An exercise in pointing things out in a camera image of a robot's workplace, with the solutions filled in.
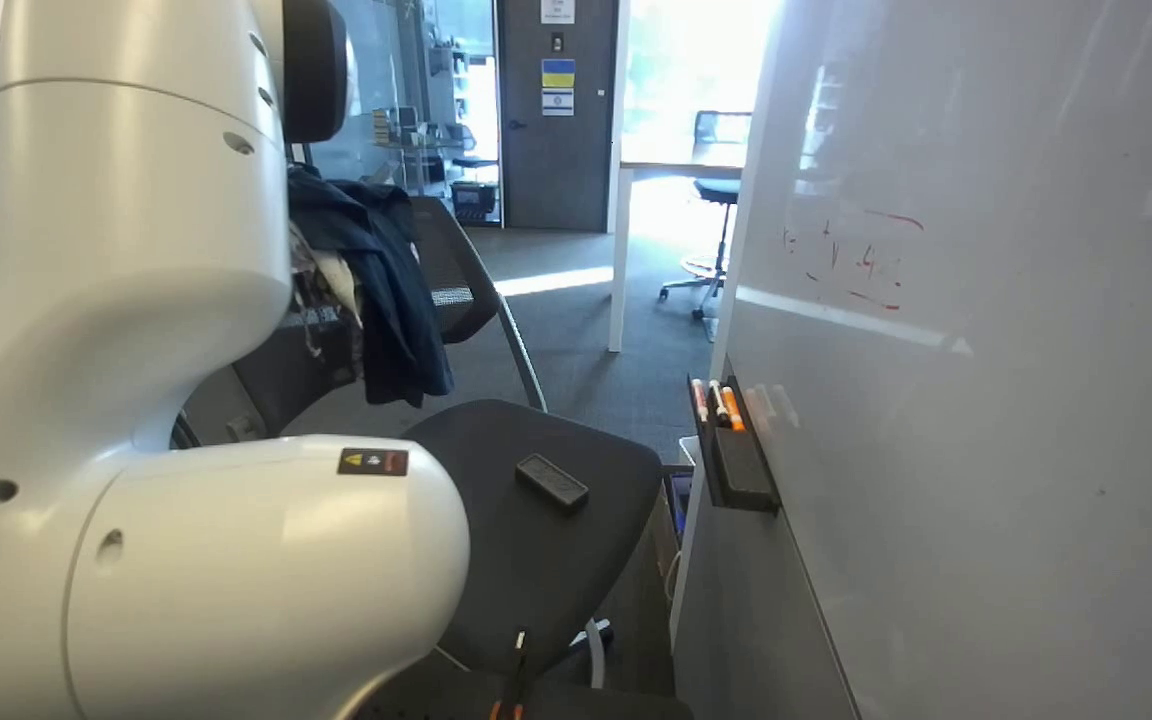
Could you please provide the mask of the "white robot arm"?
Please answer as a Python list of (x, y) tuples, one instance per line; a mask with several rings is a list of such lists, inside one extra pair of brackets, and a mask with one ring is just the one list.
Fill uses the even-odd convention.
[(0, 0), (0, 720), (329, 720), (445, 637), (420, 444), (173, 435), (282, 321), (344, 101), (331, 0)]

